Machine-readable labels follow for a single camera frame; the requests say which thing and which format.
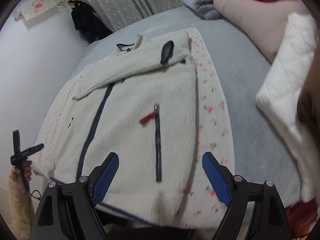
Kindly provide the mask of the person's left hand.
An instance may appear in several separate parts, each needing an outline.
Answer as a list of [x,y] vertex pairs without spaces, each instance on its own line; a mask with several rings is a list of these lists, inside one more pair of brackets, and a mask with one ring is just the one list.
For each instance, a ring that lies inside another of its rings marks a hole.
[[[28,166],[24,169],[24,177],[26,181],[31,181],[31,175],[32,175],[32,168],[31,168],[32,161],[28,161]],[[10,174],[10,179],[14,182],[18,182],[17,175],[20,174],[21,171],[19,168],[16,166],[13,166],[11,168],[11,174]]]

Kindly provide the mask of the beige fleece sleeve forearm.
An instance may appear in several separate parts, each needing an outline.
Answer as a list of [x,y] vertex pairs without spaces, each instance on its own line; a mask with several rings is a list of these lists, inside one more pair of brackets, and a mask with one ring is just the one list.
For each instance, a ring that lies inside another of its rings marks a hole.
[[17,239],[29,239],[31,221],[34,218],[34,209],[29,203],[29,194],[22,193],[17,174],[20,172],[12,168],[8,179],[9,206],[11,214],[10,230]]

